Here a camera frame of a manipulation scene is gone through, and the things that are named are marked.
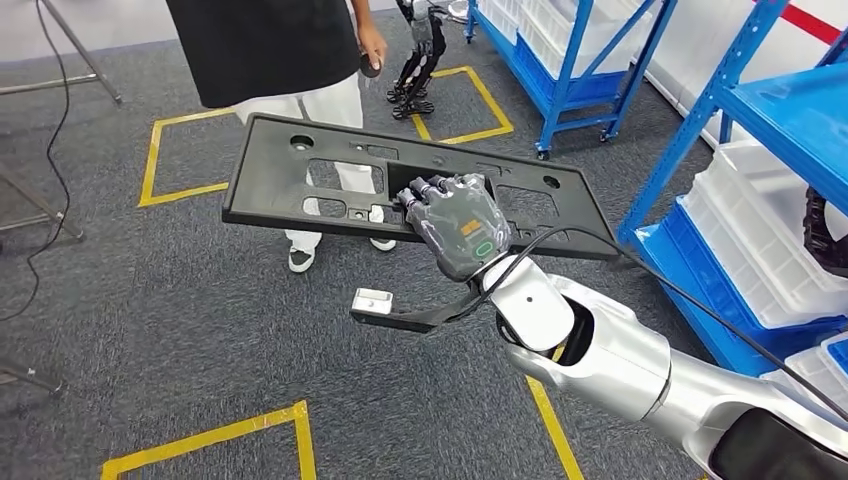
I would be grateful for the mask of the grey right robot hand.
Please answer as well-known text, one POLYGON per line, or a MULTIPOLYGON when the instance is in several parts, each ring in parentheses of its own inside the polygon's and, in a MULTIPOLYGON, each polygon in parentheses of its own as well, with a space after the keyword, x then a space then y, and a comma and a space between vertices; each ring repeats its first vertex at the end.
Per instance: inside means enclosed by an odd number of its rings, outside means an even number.
POLYGON ((512 245, 508 221, 479 173, 417 177, 397 194, 405 221, 449 279, 466 282, 512 245))

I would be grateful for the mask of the person's left hand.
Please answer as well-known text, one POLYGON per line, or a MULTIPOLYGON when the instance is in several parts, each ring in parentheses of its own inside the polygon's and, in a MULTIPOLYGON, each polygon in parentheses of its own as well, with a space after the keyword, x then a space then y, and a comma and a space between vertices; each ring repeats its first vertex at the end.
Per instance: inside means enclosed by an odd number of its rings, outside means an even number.
POLYGON ((357 27, 361 50, 368 57, 373 70, 381 71, 388 45, 373 23, 361 23, 357 27))

